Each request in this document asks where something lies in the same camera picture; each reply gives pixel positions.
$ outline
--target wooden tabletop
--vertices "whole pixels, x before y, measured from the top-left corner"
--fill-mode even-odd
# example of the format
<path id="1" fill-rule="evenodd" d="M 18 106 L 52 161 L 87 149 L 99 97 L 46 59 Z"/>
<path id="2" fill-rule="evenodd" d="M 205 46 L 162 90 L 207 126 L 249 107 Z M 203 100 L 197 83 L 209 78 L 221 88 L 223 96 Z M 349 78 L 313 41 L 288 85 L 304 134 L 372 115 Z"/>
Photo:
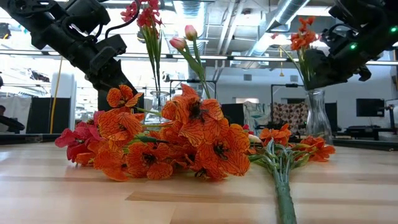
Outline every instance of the wooden tabletop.
<path id="1" fill-rule="evenodd" d="M 337 147 L 290 178 L 299 223 L 398 223 L 398 153 Z M 0 146 L 0 223 L 277 223 L 274 183 L 244 177 L 119 183 L 52 143 Z"/>

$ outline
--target pink tulip bud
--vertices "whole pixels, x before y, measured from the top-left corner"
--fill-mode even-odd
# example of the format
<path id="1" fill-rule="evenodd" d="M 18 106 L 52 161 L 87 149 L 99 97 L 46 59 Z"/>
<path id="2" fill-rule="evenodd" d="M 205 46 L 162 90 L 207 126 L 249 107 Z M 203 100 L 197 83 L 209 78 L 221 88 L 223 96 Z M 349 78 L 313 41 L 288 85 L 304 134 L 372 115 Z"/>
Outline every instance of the pink tulip bud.
<path id="1" fill-rule="evenodd" d="M 187 42 L 183 38 L 173 37 L 173 39 L 170 40 L 170 44 L 176 49 L 183 50 Z"/>
<path id="2" fill-rule="evenodd" d="M 185 36 L 188 40 L 193 41 L 198 37 L 198 32 L 193 28 L 193 25 L 186 25 L 185 26 Z"/>

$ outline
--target dark flower center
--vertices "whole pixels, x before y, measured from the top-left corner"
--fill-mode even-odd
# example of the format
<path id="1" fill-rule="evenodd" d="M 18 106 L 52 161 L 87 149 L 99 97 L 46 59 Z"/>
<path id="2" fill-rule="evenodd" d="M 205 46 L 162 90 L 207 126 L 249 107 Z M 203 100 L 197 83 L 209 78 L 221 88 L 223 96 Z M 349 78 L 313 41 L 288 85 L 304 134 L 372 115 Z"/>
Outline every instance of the dark flower center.
<path id="1" fill-rule="evenodd" d="M 200 109 L 200 101 L 196 101 L 191 105 L 191 110 L 190 110 L 190 119 L 200 119 L 203 123 L 205 122 L 205 119 L 203 118 L 203 112 L 205 110 Z"/>
<path id="2" fill-rule="evenodd" d="M 225 148 L 224 145 L 218 144 L 214 148 L 214 153 L 219 156 L 222 160 L 228 160 L 228 157 L 224 155 L 225 152 L 228 152 L 229 149 Z"/>
<path id="3" fill-rule="evenodd" d="M 198 172 L 195 173 L 195 177 L 205 177 L 206 176 L 206 169 L 202 168 Z"/>
<path id="4" fill-rule="evenodd" d="M 142 155 L 144 156 L 145 163 L 153 164 L 156 160 L 156 157 L 152 154 L 143 153 Z"/>

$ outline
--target pipe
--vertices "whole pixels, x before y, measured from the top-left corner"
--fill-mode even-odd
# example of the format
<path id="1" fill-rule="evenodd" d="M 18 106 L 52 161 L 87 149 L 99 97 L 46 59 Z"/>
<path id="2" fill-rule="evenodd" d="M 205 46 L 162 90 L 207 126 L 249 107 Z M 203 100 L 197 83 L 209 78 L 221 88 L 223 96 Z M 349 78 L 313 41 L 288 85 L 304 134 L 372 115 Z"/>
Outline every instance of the pipe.
<path id="1" fill-rule="evenodd" d="M 235 33 L 238 18 L 241 15 L 242 10 L 243 10 L 243 3 L 244 3 L 243 0 L 240 0 L 239 3 L 238 3 L 238 8 L 236 10 L 236 16 L 234 18 L 234 21 L 232 22 L 231 28 L 229 28 L 228 38 L 226 39 L 226 42 L 225 42 L 225 45 L 224 45 L 224 48 L 223 48 L 223 52 L 222 52 L 223 55 L 226 54 L 226 51 L 228 50 L 229 44 L 231 43 L 232 36 Z"/>
<path id="2" fill-rule="evenodd" d="M 223 46 L 225 35 L 226 35 L 226 32 L 228 31 L 229 23 L 231 22 L 234 5 L 235 5 L 235 2 L 232 2 L 232 1 L 229 2 L 228 15 L 226 16 L 226 19 L 224 21 L 224 26 L 223 26 L 223 30 L 221 31 L 220 40 L 218 41 L 216 54 L 220 53 L 221 47 Z"/>

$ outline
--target clear glass vase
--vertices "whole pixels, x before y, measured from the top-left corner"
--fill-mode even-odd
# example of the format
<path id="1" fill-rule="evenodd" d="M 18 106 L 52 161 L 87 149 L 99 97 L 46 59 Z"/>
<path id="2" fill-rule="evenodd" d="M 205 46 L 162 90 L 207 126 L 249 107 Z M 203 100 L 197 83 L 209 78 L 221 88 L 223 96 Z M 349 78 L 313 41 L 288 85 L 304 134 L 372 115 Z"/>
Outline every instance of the clear glass vase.
<path id="1" fill-rule="evenodd" d="M 167 96 L 169 95 L 169 93 L 165 91 L 152 91 L 150 92 L 150 94 L 152 95 L 152 108 L 150 109 L 150 111 L 154 113 L 161 113 L 162 108 L 166 104 Z M 154 113 L 147 113 L 144 124 L 158 125 L 168 121 L 167 119 L 158 116 Z"/>
<path id="2" fill-rule="evenodd" d="M 333 144 L 330 123 L 325 110 L 325 91 L 307 91 L 308 105 L 307 135 L 322 137 L 327 144 Z"/>

